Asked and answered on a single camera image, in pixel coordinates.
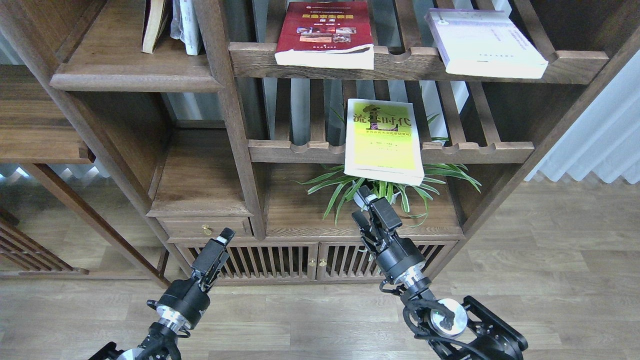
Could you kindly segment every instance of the drawer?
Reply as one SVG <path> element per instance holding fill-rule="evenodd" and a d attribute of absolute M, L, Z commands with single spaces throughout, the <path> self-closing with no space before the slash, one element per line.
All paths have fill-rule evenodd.
<path fill-rule="evenodd" d="M 236 236 L 251 236 L 249 218 L 158 218 L 171 238 L 215 237 L 228 227 Z"/>

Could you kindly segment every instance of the white curtain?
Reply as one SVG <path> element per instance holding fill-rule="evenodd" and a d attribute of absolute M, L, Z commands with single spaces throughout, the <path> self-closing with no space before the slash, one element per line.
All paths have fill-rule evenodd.
<path fill-rule="evenodd" d="M 527 176 L 574 180 L 590 172 L 611 183 L 640 180 L 640 53 L 627 63 Z"/>

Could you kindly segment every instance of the yellow-green book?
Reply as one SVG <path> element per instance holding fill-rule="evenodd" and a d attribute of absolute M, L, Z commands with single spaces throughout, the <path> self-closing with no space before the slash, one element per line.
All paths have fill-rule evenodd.
<path fill-rule="evenodd" d="M 349 99 L 344 173 L 419 185 L 424 178 L 413 106 Z"/>

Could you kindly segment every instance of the red book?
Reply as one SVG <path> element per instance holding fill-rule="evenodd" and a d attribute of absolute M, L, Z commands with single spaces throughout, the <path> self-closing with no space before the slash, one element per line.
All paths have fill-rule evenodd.
<path fill-rule="evenodd" d="M 289 3 L 277 64 L 373 70 L 373 55 L 366 1 Z"/>

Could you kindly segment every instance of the white book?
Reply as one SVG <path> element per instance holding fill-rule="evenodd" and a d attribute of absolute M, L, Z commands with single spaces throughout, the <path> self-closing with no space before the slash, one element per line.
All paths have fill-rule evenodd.
<path fill-rule="evenodd" d="M 420 185 L 424 178 L 413 106 L 349 99 L 344 173 Z"/>
<path fill-rule="evenodd" d="M 171 37 L 184 42 L 187 55 L 200 53 L 202 36 L 193 0 L 174 0 Z"/>
<path fill-rule="evenodd" d="M 430 9 L 425 19 L 450 74 L 539 79 L 547 69 L 504 12 Z"/>

